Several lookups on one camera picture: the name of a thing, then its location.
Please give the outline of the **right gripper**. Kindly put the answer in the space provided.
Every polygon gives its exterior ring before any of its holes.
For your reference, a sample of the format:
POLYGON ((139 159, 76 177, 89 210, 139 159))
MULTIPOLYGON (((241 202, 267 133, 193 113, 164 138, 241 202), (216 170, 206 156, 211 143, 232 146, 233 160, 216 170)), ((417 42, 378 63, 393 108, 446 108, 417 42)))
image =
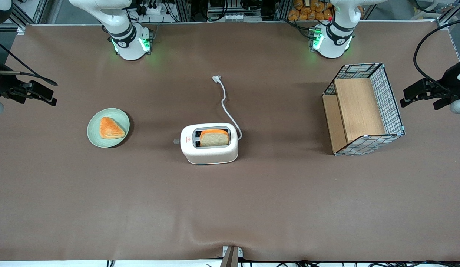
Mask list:
MULTIPOLYGON (((0 71, 12 71, 12 69, 0 62, 0 71)), ((35 99, 51 106, 57 105, 57 99, 53 97, 54 91, 37 81, 22 83, 16 88, 16 95, 7 92, 13 86, 16 86, 15 76, 0 75, 0 96, 5 92, 6 98, 21 104, 24 104, 26 99, 35 99)))

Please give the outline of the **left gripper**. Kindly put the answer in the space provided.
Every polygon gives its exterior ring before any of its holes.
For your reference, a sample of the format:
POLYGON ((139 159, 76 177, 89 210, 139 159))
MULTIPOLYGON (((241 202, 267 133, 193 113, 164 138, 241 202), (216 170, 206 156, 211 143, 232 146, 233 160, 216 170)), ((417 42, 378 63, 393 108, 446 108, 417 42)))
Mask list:
MULTIPOLYGON (((439 83, 450 96, 460 99, 460 62, 447 69, 439 83)), ((443 98, 444 90, 427 78, 422 78, 403 89, 404 98, 400 100, 401 108, 416 101, 440 98, 433 103, 433 108, 440 110, 451 104, 451 98, 443 98)))

